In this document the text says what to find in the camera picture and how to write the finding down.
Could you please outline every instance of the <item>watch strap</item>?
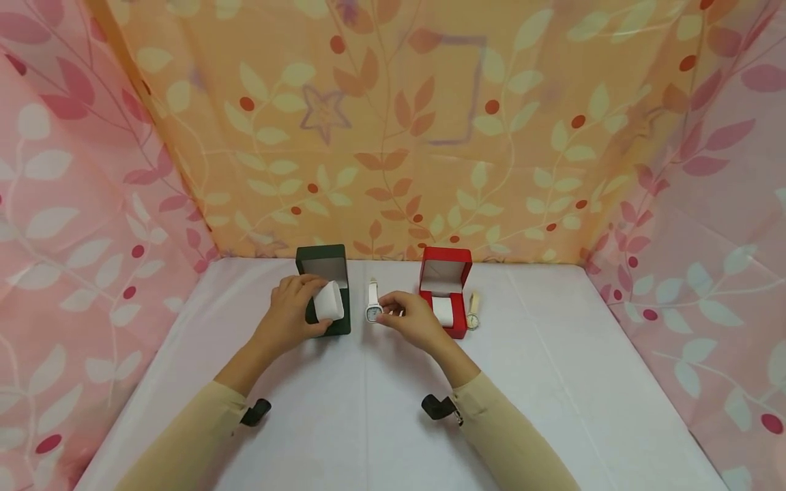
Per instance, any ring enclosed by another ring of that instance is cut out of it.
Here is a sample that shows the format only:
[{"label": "watch strap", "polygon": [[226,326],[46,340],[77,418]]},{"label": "watch strap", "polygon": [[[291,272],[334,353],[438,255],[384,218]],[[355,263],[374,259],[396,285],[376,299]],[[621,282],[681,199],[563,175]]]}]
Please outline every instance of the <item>watch strap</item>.
[{"label": "watch strap", "polygon": [[469,297],[469,313],[478,313],[478,308],[480,307],[480,294],[477,291],[472,292],[472,296]]},{"label": "watch strap", "polygon": [[379,305],[380,299],[376,288],[376,280],[373,278],[369,282],[369,306]]}]

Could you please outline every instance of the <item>white wristwatch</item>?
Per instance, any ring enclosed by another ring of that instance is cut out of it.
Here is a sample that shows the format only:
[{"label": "white wristwatch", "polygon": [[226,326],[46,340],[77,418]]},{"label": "white wristwatch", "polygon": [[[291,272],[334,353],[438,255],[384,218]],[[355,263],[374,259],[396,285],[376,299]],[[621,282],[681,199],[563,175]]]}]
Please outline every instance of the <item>white wristwatch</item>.
[{"label": "white wristwatch", "polygon": [[478,318],[479,304],[480,295],[477,291],[474,291],[469,298],[469,313],[467,313],[467,329],[470,331],[475,331],[480,326],[480,319]]},{"label": "white wristwatch", "polygon": [[371,279],[369,282],[369,306],[365,308],[365,319],[368,322],[376,323],[376,316],[382,313],[382,306],[376,291],[376,280]]}]

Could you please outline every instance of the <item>white tablecloth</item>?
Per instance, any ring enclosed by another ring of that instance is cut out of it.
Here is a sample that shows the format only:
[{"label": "white tablecloth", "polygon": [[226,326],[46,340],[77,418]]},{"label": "white tablecloth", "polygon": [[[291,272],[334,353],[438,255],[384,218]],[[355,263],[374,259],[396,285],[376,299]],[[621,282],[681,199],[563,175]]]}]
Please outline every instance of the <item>white tablecloth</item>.
[{"label": "white tablecloth", "polygon": [[[415,291],[420,264],[350,261],[352,333],[315,339],[266,372],[252,393],[273,404],[236,432],[205,489],[214,491],[495,490],[455,420],[422,398],[450,387],[425,354],[363,320],[367,280]],[[210,266],[78,491],[107,491],[265,313],[284,259]],[[678,414],[576,266],[475,264],[481,327],[460,341],[543,433],[582,489],[721,491]]]}]

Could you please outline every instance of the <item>white watch cushion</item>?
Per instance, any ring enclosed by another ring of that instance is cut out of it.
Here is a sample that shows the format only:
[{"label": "white watch cushion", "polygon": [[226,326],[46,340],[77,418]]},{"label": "white watch cushion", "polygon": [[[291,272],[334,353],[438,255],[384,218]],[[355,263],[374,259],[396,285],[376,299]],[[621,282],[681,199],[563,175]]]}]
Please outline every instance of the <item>white watch cushion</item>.
[{"label": "white watch cushion", "polygon": [[332,321],[343,319],[341,290],[337,282],[328,282],[328,284],[314,296],[314,308],[317,311],[317,319],[320,321],[324,321],[325,319],[330,319]]},{"label": "white watch cushion", "polygon": [[444,328],[453,327],[453,304],[450,297],[432,297],[432,309],[437,316],[437,321]]}]

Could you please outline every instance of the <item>person's left hand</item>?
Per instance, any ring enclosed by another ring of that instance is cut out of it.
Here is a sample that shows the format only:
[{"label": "person's left hand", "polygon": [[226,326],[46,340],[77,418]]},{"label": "person's left hand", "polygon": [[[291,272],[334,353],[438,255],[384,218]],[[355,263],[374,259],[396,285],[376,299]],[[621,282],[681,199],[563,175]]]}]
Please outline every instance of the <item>person's left hand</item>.
[{"label": "person's left hand", "polygon": [[306,339],[325,334],[330,319],[317,324],[306,322],[306,306],[314,294],[328,283],[315,274],[286,277],[270,293],[270,308],[252,336],[276,358]]}]

